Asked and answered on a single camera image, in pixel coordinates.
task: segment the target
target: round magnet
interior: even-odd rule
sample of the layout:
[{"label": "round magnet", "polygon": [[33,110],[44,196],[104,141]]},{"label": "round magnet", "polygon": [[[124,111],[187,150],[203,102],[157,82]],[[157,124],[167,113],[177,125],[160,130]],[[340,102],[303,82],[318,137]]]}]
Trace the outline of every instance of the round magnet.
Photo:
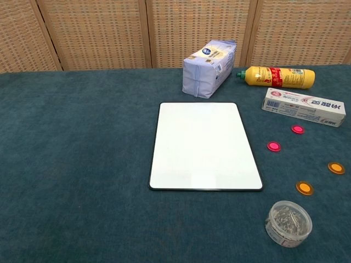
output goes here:
[{"label": "round magnet", "polygon": [[335,174],[344,174],[345,168],[340,163],[331,162],[328,164],[329,170],[331,170]]},{"label": "round magnet", "polygon": [[314,192],[313,186],[306,181],[297,182],[296,189],[305,196],[310,196]]},{"label": "round magnet", "polygon": [[300,125],[291,126],[291,130],[297,134],[303,134],[305,132],[305,129]]},{"label": "round magnet", "polygon": [[267,148],[273,152],[279,152],[281,150],[280,144],[276,141],[267,143]]}]

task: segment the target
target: orange magnet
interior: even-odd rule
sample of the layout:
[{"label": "orange magnet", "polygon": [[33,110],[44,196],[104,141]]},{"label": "orange magnet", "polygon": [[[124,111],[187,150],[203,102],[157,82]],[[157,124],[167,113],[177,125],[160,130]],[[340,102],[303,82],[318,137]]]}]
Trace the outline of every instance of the orange magnet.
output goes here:
[{"label": "orange magnet", "polygon": [[301,194],[305,196],[310,196],[314,192],[313,186],[310,183],[305,181],[297,182],[296,189],[297,191],[299,191]]},{"label": "orange magnet", "polygon": [[340,163],[329,163],[328,164],[329,170],[331,170],[335,174],[344,174],[345,173],[345,168],[342,166]]}]

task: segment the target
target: clear plastic container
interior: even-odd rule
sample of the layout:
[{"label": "clear plastic container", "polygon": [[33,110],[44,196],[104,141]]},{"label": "clear plastic container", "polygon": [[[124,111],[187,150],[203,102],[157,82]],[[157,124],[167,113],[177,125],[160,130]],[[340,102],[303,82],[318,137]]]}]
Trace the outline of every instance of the clear plastic container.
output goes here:
[{"label": "clear plastic container", "polygon": [[265,229],[276,243],[286,248],[294,248],[311,233],[312,220],[298,204],[279,201],[270,209]]}]

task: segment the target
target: blue label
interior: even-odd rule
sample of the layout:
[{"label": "blue label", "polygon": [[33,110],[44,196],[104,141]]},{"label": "blue label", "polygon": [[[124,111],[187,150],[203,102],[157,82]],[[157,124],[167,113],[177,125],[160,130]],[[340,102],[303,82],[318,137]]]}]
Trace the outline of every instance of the blue label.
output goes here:
[{"label": "blue label", "polygon": [[206,55],[209,55],[211,53],[211,51],[208,48],[204,48],[202,52]]}]

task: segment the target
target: red label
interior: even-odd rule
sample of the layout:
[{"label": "red label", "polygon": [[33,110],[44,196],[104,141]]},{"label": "red label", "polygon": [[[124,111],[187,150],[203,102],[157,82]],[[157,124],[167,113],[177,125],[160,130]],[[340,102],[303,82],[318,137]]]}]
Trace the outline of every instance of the red label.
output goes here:
[{"label": "red label", "polygon": [[283,75],[278,67],[270,67],[272,74],[272,87],[281,87],[283,85]]}]

